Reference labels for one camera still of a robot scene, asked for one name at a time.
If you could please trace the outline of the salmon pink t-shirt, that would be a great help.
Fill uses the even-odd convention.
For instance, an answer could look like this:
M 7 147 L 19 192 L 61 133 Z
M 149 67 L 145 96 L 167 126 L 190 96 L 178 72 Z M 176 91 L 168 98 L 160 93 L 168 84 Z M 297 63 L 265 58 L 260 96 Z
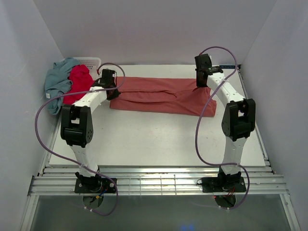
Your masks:
M 192 78 L 126 77 L 120 95 L 110 101 L 115 110 L 214 117 L 217 102 L 210 88 L 198 88 Z

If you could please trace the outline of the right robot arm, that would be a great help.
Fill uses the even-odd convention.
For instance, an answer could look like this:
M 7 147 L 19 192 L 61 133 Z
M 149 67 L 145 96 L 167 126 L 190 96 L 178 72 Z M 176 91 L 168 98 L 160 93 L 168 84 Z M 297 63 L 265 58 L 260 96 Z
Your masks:
M 225 107 L 221 127 L 226 137 L 218 175 L 203 177 L 198 185 L 206 193 L 245 192 L 241 158 L 244 144 L 255 129 L 256 103 L 253 99 L 246 99 L 225 80 L 222 69 L 212 65 L 208 54 L 200 54 L 194 59 L 197 86 L 209 87 Z

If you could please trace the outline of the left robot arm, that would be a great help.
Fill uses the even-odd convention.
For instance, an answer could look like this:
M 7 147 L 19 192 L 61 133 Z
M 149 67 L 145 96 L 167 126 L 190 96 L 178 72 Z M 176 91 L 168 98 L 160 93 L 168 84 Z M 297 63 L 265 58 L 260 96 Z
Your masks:
M 89 152 L 94 135 L 92 113 L 105 100 L 120 95 L 116 89 L 115 70 L 98 71 L 99 78 L 90 87 L 90 92 L 82 94 L 72 104 L 65 103 L 62 108 L 61 138 L 73 151 L 76 161 L 81 165 L 75 173 L 77 178 L 75 193 L 115 193 L 116 179 L 109 180 L 98 175 L 100 169 Z

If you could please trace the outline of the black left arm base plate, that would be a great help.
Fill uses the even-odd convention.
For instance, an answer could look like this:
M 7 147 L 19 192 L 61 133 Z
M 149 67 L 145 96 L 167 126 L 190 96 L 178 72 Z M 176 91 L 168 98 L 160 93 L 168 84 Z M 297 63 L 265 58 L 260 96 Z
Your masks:
M 111 182 L 106 178 L 87 178 L 77 179 L 75 184 L 74 193 L 115 193 L 116 178 L 112 178 L 114 182 Z

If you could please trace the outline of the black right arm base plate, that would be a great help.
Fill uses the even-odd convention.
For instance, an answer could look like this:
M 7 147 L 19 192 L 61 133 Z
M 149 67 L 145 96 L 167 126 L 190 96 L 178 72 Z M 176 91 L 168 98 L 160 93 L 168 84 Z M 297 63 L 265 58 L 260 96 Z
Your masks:
M 202 187 L 202 192 L 206 193 L 244 193 L 246 185 L 243 177 L 238 182 L 221 184 L 217 177 L 203 177 L 197 180 L 196 185 Z

